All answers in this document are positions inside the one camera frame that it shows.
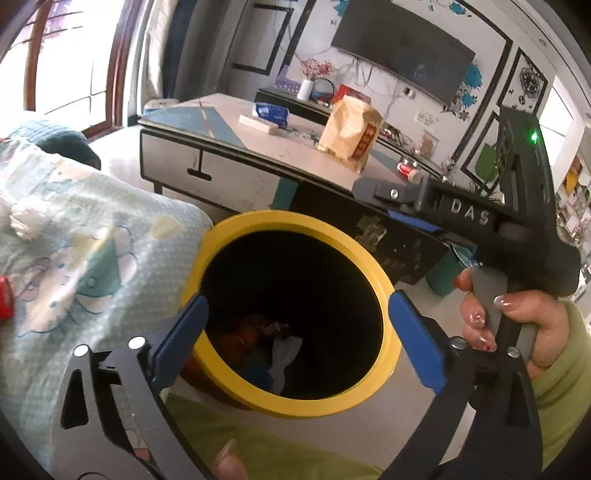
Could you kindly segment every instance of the white tissue paper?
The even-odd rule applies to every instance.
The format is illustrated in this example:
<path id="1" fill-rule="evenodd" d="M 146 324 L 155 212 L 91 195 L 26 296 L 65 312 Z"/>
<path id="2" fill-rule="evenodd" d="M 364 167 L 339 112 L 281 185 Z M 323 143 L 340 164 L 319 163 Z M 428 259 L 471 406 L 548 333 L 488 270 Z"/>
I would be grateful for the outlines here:
<path id="1" fill-rule="evenodd" d="M 302 339 L 299 337 L 288 337 L 281 340 L 279 337 L 273 341 L 273 352 L 271 368 L 268 370 L 273 380 L 272 393 L 281 395 L 285 387 L 285 369 L 289 367 L 300 353 Z"/>
<path id="2" fill-rule="evenodd" d="M 12 206 L 10 226 L 23 240 L 33 240 L 49 221 L 49 202 L 36 197 L 25 197 Z"/>
<path id="3" fill-rule="evenodd" d="M 10 210 L 13 204 L 8 194 L 0 190 L 0 228 L 10 225 Z"/>

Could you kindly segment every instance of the yellow trash bin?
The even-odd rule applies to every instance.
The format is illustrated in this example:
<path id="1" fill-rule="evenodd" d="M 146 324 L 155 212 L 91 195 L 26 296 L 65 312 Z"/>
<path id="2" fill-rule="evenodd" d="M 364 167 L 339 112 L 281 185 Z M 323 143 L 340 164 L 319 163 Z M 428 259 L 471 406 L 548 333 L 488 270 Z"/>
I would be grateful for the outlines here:
<path id="1" fill-rule="evenodd" d="M 216 225 L 203 240 L 182 303 L 195 292 L 208 299 L 210 318 L 194 357 L 225 393 L 272 415 L 318 417 L 354 407 L 383 386 L 400 355 L 387 275 L 351 237 L 305 215 L 249 212 Z M 286 371 L 285 396 L 240 377 L 207 337 L 230 316 L 269 311 L 303 338 L 297 365 Z"/>

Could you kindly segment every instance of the light green sweater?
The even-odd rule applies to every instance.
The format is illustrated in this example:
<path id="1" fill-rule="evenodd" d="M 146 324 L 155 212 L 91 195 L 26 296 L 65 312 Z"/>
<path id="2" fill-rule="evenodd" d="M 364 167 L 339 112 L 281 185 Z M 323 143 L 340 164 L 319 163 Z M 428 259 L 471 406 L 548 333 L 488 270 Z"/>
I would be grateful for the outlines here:
<path id="1" fill-rule="evenodd" d="M 565 303 L 569 342 L 547 372 L 532 382 L 540 414 L 544 468 L 562 451 L 591 406 L 591 341 L 579 309 Z"/>
<path id="2" fill-rule="evenodd" d="M 591 405 L 591 342 L 577 307 L 566 304 L 569 342 L 558 361 L 533 382 L 540 412 L 544 468 L 556 458 Z M 206 406 L 170 396 L 167 408 L 191 446 L 211 465 L 234 438 L 249 480 L 375 480 L 382 471 L 242 425 Z"/>

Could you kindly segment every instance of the fingernail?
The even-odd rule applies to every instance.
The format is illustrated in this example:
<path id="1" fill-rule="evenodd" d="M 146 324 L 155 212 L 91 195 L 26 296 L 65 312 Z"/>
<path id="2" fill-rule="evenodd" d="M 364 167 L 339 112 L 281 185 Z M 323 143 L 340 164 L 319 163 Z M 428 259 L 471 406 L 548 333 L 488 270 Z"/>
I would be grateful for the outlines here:
<path id="1" fill-rule="evenodd" d="M 468 323 L 476 330 L 481 330 L 485 324 L 485 316 L 482 312 L 474 312 L 470 314 Z"/>
<path id="2" fill-rule="evenodd" d="M 500 295 L 494 300 L 495 307 L 506 312 L 513 312 L 517 309 L 517 303 L 508 295 Z"/>
<path id="3" fill-rule="evenodd" d="M 485 352 L 494 352 L 496 350 L 496 342 L 486 335 L 480 335 L 476 347 Z"/>

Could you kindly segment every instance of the dark blue pillow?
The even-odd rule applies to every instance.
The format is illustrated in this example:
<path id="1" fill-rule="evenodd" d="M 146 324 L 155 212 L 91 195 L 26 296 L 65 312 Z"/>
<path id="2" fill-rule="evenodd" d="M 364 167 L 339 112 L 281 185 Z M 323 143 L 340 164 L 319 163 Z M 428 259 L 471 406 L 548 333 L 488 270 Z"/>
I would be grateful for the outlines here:
<path id="1" fill-rule="evenodd" d="M 46 153 L 57 153 L 100 170 L 100 157 L 90 148 L 86 137 L 69 127 L 35 118 L 23 122 L 9 136 L 25 137 Z"/>

